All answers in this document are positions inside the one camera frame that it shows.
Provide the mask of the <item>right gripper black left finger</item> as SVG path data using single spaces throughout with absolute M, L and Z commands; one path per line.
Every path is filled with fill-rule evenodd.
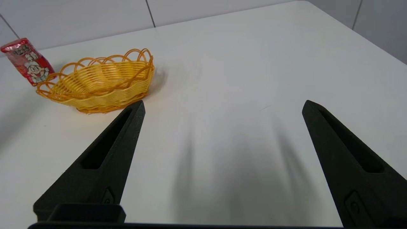
M 119 204 L 144 116 L 143 101 L 127 106 L 34 203 L 38 221 L 59 204 Z

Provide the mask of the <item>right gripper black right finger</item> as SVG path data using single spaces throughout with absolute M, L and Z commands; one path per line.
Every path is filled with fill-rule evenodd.
M 302 116 L 343 227 L 405 229 L 406 179 L 320 104 Z

